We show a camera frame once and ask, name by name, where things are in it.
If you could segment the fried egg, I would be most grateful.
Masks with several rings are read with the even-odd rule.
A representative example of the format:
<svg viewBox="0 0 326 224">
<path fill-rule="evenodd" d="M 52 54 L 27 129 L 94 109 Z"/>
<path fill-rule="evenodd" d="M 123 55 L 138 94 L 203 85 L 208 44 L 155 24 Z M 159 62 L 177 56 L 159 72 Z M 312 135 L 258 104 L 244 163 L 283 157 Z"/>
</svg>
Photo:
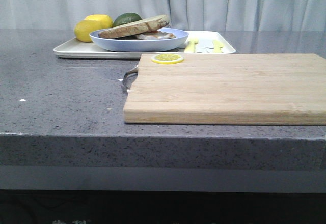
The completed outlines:
<svg viewBox="0 0 326 224">
<path fill-rule="evenodd" d="M 165 40 L 165 39 L 176 38 L 176 36 L 173 33 L 162 32 L 162 31 L 144 32 L 135 35 L 135 37 L 138 40 Z"/>
</svg>

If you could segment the light blue round plate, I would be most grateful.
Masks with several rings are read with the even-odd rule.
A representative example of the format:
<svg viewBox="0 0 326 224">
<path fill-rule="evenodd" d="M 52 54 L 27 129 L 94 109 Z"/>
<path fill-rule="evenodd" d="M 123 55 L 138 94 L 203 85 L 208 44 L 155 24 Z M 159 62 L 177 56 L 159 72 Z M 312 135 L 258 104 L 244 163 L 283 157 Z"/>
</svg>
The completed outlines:
<svg viewBox="0 0 326 224">
<path fill-rule="evenodd" d="M 94 44 L 108 51 L 115 52 L 161 52 L 176 49 L 182 46 L 189 33 L 179 29 L 161 28 L 159 31 L 173 33 L 176 38 L 165 40 L 115 40 L 100 38 L 98 33 L 102 30 L 93 31 L 90 37 Z"/>
</svg>

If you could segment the bread slice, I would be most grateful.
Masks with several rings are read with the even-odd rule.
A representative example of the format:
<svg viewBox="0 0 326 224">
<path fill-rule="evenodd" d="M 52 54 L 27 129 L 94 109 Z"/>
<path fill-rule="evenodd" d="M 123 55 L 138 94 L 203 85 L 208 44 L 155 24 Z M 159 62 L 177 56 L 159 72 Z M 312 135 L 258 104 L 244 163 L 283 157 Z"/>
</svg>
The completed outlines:
<svg viewBox="0 0 326 224">
<path fill-rule="evenodd" d="M 126 36 L 141 34 L 144 32 L 151 32 L 165 27 L 169 24 L 170 19 L 168 15 L 161 14 L 150 18 L 145 18 L 139 21 L 123 24 L 107 30 L 100 31 L 98 36 L 106 39 L 116 39 Z"/>
<path fill-rule="evenodd" d="M 136 35 L 115 38 L 115 40 L 138 40 Z"/>
</svg>

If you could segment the white rectangular tray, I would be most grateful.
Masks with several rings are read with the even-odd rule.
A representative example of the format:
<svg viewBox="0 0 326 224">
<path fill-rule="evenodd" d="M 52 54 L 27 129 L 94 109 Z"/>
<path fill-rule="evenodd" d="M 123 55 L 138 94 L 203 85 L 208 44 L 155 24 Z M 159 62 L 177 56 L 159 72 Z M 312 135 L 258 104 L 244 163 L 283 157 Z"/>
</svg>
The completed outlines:
<svg viewBox="0 0 326 224">
<path fill-rule="evenodd" d="M 236 53 L 235 48 L 218 32 L 214 31 L 188 31 L 189 39 L 196 38 L 196 53 L 207 54 L 214 53 L 213 41 L 222 43 L 222 54 Z M 53 49 L 55 55 L 61 58 L 72 59 L 138 59 L 140 52 L 114 52 L 107 51 L 92 42 L 80 42 L 73 38 Z"/>
</svg>

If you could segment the lemon slice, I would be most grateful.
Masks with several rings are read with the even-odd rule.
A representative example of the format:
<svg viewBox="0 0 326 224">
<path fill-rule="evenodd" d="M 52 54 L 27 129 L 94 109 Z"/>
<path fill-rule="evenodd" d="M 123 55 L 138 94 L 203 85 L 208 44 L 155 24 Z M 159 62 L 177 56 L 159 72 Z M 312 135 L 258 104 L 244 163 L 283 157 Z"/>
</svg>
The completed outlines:
<svg viewBox="0 0 326 224">
<path fill-rule="evenodd" d="M 151 57 L 151 61 L 158 64 L 177 64 L 183 60 L 183 56 L 174 53 L 162 53 Z"/>
</svg>

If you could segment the yellow plastic fork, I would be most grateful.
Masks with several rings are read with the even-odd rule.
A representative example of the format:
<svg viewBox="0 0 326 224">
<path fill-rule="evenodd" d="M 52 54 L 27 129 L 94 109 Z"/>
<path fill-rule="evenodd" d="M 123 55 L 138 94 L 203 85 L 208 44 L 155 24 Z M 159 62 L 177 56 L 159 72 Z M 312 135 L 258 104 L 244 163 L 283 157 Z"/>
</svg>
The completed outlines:
<svg viewBox="0 0 326 224">
<path fill-rule="evenodd" d="M 198 38 L 190 38 L 187 42 L 187 45 L 184 49 L 184 53 L 195 53 L 196 52 L 196 45 L 198 44 Z"/>
</svg>

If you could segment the yellow plastic knife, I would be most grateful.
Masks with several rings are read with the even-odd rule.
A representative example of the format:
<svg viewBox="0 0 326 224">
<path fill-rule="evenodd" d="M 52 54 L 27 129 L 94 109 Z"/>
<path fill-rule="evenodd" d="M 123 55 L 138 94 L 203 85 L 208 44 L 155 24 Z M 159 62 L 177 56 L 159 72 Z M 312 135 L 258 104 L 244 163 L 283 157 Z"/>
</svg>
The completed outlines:
<svg viewBox="0 0 326 224">
<path fill-rule="evenodd" d="M 219 40 L 212 40 L 213 53 L 223 53 L 224 44 Z"/>
</svg>

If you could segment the green lime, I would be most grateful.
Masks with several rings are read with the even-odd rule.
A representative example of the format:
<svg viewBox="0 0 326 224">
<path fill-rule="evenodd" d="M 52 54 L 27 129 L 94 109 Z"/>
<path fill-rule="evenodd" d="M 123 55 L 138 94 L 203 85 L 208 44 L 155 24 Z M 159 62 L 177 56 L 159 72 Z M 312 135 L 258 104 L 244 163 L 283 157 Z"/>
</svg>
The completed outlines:
<svg viewBox="0 0 326 224">
<path fill-rule="evenodd" d="M 114 20 L 112 27 L 129 24 L 139 20 L 142 20 L 142 17 L 137 13 L 132 13 L 132 12 L 123 13 Z"/>
</svg>

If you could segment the wooden cutting board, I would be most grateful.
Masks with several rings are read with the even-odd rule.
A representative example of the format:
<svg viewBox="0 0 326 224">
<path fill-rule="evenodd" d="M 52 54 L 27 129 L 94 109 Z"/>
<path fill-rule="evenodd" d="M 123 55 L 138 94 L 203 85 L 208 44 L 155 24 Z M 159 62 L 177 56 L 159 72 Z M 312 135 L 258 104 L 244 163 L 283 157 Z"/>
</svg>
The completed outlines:
<svg viewBox="0 0 326 224">
<path fill-rule="evenodd" d="M 144 54 L 124 108 L 127 123 L 324 125 L 325 59 L 316 54 Z"/>
</svg>

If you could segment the rear yellow lemon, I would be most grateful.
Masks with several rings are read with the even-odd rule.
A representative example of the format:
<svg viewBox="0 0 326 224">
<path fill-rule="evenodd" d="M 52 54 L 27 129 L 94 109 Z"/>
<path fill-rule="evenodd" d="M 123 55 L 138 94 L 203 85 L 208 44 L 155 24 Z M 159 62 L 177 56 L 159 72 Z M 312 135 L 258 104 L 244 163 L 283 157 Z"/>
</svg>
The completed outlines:
<svg viewBox="0 0 326 224">
<path fill-rule="evenodd" d="M 106 14 L 93 14 L 85 17 L 85 20 L 96 20 L 101 23 L 103 29 L 113 27 L 113 20 L 109 15 Z"/>
</svg>

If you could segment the yellow lemon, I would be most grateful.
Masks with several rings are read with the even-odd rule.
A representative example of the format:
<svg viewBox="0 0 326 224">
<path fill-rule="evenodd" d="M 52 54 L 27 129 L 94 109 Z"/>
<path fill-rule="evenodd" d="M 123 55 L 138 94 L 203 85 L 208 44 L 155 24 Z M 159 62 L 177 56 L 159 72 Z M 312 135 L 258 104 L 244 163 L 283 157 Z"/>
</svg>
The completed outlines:
<svg viewBox="0 0 326 224">
<path fill-rule="evenodd" d="M 106 14 L 93 14 L 85 17 L 85 20 L 96 20 L 101 23 L 103 29 L 113 27 L 113 20 L 109 15 Z"/>
<path fill-rule="evenodd" d="M 74 34 L 78 41 L 92 42 L 90 33 L 99 29 L 102 29 L 101 22 L 87 19 L 76 24 Z"/>
</svg>

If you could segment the front yellow lemon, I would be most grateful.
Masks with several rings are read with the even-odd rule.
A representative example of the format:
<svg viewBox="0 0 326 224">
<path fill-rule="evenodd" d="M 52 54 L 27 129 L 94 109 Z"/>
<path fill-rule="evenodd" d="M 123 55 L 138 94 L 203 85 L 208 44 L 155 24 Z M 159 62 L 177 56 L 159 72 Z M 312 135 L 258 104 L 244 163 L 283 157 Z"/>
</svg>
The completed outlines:
<svg viewBox="0 0 326 224">
<path fill-rule="evenodd" d="M 76 24 L 74 34 L 78 41 L 92 42 L 90 33 L 99 29 L 102 29 L 101 22 L 87 19 Z"/>
</svg>

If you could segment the grey curtain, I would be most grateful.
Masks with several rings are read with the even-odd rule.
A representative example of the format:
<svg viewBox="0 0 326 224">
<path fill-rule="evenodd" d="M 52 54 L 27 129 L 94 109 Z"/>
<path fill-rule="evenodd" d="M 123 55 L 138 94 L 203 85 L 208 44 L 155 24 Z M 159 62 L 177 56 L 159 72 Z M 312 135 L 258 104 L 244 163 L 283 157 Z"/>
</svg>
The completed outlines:
<svg viewBox="0 0 326 224">
<path fill-rule="evenodd" d="M 325 30 L 325 0 L 1 0 L 1 28 L 68 30 L 91 14 L 125 12 L 168 14 L 184 30 Z"/>
</svg>

